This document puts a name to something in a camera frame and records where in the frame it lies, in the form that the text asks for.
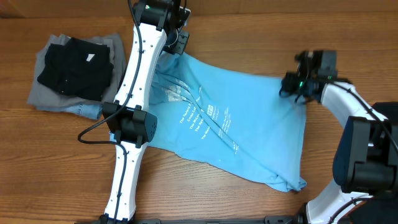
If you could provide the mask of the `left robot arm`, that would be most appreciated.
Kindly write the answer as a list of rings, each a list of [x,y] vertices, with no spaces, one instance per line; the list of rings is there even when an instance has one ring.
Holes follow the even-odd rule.
[[[116,147],[111,194],[99,223],[133,223],[142,157],[157,128],[149,113],[149,93],[162,52],[183,54],[189,33],[183,30],[191,11],[179,0],[129,3],[134,21],[133,44],[114,101],[104,103],[103,116]]]

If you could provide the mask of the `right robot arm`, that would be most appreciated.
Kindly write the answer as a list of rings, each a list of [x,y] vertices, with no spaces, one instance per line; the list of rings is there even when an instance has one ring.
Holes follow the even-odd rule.
[[[397,191],[397,103],[368,104],[347,78],[338,76],[336,51],[315,50],[295,56],[281,97],[304,97],[327,108],[343,128],[333,160],[333,179],[302,205],[292,223],[338,223],[358,203]]]

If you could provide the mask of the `light blue printed t-shirt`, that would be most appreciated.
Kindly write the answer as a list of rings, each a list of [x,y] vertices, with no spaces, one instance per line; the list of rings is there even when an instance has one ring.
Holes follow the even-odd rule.
[[[280,78],[162,53],[149,94],[157,117],[150,145],[281,192],[302,190],[306,107],[281,97],[280,86]]]

